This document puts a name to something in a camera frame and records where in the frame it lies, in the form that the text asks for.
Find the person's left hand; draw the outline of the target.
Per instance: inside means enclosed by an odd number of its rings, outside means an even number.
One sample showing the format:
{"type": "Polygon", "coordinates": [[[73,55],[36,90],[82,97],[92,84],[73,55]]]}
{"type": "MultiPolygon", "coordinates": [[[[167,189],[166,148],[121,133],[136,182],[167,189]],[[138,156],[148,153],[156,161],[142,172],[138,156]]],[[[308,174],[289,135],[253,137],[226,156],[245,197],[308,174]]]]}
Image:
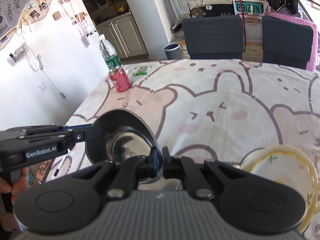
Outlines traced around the person's left hand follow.
{"type": "Polygon", "coordinates": [[[0,178],[0,192],[3,194],[10,193],[11,194],[11,203],[14,204],[17,196],[28,187],[28,173],[29,168],[25,167],[21,169],[21,176],[18,181],[15,181],[10,186],[3,178],[0,178]]]}

